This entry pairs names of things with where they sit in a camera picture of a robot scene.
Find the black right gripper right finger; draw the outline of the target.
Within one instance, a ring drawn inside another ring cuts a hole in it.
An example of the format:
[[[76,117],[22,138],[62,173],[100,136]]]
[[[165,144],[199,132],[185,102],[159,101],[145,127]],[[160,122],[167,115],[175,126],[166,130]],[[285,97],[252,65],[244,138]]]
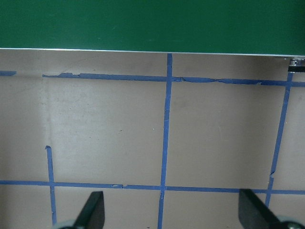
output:
[[[251,189],[239,190],[238,219],[244,229],[283,229],[281,221]]]

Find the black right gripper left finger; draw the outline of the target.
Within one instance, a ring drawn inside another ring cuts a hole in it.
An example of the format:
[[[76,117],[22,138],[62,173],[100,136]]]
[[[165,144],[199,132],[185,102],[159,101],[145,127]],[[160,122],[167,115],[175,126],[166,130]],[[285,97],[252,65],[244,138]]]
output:
[[[90,194],[80,214],[76,218],[74,229],[102,229],[105,223],[104,196],[102,191]]]

